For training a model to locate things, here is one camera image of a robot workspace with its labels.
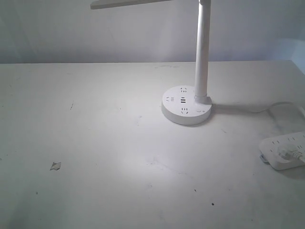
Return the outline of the small torn tape scrap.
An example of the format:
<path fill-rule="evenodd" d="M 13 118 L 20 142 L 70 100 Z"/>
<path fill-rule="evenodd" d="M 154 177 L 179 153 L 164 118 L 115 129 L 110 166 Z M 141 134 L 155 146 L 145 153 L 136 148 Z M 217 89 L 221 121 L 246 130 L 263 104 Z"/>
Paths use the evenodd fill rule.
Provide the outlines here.
<path fill-rule="evenodd" d="M 50 167 L 50 171 L 58 171 L 61 168 L 61 162 L 53 162 L 52 166 Z"/>

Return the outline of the white power strip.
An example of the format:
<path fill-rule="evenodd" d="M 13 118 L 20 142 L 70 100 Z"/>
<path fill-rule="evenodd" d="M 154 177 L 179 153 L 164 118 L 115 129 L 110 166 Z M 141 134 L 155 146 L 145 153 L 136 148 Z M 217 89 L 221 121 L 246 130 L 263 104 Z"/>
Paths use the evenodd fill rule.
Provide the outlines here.
<path fill-rule="evenodd" d="M 305 165 L 305 133 L 271 137 L 259 144 L 260 158 L 281 171 Z"/>

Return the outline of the white round power plug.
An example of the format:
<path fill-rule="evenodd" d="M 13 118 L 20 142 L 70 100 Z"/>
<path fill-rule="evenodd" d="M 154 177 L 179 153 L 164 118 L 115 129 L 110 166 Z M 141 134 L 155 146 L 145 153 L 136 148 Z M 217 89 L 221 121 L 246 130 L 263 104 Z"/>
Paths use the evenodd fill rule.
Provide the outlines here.
<path fill-rule="evenodd" d="M 305 162 L 305 155 L 299 146 L 292 144 L 280 145 L 277 148 L 276 154 L 285 160 L 299 160 Z"/>

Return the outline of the white desk lamp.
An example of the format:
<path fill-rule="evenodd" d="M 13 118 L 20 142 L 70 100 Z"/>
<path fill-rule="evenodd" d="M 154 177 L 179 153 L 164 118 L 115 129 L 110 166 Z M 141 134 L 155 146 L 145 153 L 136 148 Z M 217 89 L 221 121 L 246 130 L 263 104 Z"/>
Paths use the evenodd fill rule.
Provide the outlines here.
<path fill-rule="evenodd" d="M 212 111 L 212 100 L 207 94 L 210 18 L 211 1 L 198 1 L 194 86 L 176 86 L 163 94 L 163 115 L 179 125 L 201 124 Z"/>

